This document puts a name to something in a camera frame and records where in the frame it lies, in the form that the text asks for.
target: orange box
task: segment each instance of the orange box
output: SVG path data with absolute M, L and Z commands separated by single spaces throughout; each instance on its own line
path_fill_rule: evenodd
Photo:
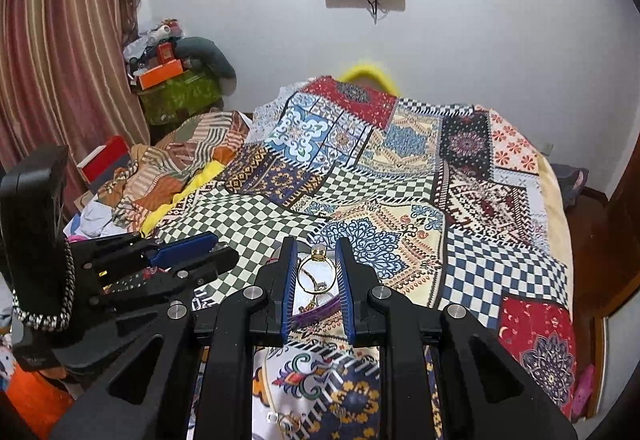
M 176 77 L 177 75 L 182 74 L 182 72 L 184 72 L 184 70 L 182 70 L 182 63 L 180 60 L 172 59 L 171 61 L 158 65 L 138 76 L 140 88 L 142 88 L 142 90 L 146 90 L 147 88 L 160 84 L 162 81 Z

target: pink object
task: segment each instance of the pink object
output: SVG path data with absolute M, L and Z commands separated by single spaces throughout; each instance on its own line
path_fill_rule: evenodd
M 582 372 L 580 380 L 574 394 L 574 404 L 571 407 L 571 415 L 574 418 L 582 416 L 584 412 L 584 406 L 587 404 L 591 393 L 593 393 L 593 375 L 596 367 L 590 364 Z

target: red box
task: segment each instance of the red box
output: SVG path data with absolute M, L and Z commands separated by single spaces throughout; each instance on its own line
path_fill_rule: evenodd
M 160 64 L 169 63 L 174 58 L 174 49 L 171 48 L 171 43 L 164 42 L 158 45 L 156 48 L 156 52 L 158 53 L 158 61 Z
M 78 163 L 78 169 L 87 182 L 93 182 L 113 162 L 129 152 L 129 147 L 119 135 L 111 137 Z

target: metal screw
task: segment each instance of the metal screw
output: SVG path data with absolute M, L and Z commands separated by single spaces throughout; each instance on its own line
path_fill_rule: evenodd
M 187 315 L 187 307 L 181 301 L 172 301 L 166 314 L 169 319 L 181 319 Z
M 384 285 L 379 285 L 377 287 L 373 287 L 373 289 L 371 289 L 371 293 L 376 299 L 386 299 L 391 295 L 391 289 Z
M 447 308 L 447 314 L 453 319 L 462 319 L 466 315 L 466 308 L 462 305 L 449 305 Z
M 244 297 L 247 299 L 258 299 L 262 295 L 262 289 L 252 285 L 244 289 L 242 294 L 244 294 Z

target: jewelry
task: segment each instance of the jewelry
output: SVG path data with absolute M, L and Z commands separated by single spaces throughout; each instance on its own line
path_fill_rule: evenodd
M 300 426 L 302 425 L 302 417 L 297 413 L 279 413 L 276 410 L 275 402 L 273 401 L 273 397 L 271 396 L 271 388 L 269 387 L 269 377 L 267 375 L 267 359 L 269 357 L 269 353 L 271 352 L 271 348 L 266 349 L 266 353 L 264 358 L 262 359 L 262 376 L 263 376 L 263 385 L 264 385 L 264 393 L 267 397 L 267 402 L 269 403 L 269 407 L 272 411 L 267 413 L 267 422 L 275 423 L 278 426 L 278 431 L 280 432 L 280 436 L 282 440 L 285 438 L 290 438 L 292 433 L 297 433 L 300 431 Z
M 334 280 L 331 282 L 330 286 L 327 286 L 327 284 L 324 283 L 324 282 L 316 283 L 316 280 L 313 278 L 313 276 L 311 276 L 306 269 L 303 269 L 303 265 L 307 261 L 319 261 L 319 262 L 324 262 L 324 263 L 328 263 L 329 264 L 329 266 L 334 270 Z M 314 289 L 313 290 L 306 289 L 302 285 L 302 283 L 300 283 L 300 272 L 305 273 L 311 279 L 311 282 L 314 284 Z M 308 257 L 306 257 L 302 261 L 300 261 L 300 258 L 298 258 L 298 273 L 297 273 L 296 277 L 298 279 L 298 284 L 302 288 L 302 290 L 304 290 L 306 293 L 311 294 L 311 295 L 325 294 L 325 293 L 329 292 L 334 287 L 335 280 L 338 277 L 338 272 L 335 270 L 334 262 L 326 257 L 326 246 L 325 245 L 323 245 L 322 243 L 318 243 L 316 245 L 313 245 L 311 247 L 311 254 Z

